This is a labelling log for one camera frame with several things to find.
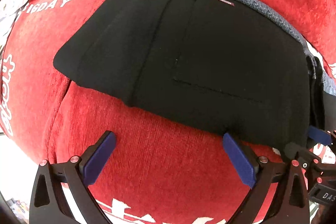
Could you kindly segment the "red wedding bedspread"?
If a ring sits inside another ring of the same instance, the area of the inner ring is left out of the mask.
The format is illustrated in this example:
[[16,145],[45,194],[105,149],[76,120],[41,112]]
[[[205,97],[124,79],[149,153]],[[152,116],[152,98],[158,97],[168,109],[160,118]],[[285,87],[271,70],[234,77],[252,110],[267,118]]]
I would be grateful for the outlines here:
[[[258,0],[305,39],[335,83],[335,0]],[[238,138],[259,164],[253,188],[224,134],[187,126],[79,86],[54,67],[58,50],[105,0],[29,0],[1,40],[1,129],[38,165],[32,223],[335,223],[335,205],[282,203],[282,149]],[[81,155],[104,132],[116,147],[93,185]]]

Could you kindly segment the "black pants with blue trim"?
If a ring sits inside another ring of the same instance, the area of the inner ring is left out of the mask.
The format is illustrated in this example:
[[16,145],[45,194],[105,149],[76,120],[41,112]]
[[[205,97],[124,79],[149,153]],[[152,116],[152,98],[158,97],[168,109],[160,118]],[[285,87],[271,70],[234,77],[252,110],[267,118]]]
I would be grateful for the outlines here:
[[54,67],[129,107],[276,149],[335,129],[334,81],[258,0],[105,0]]

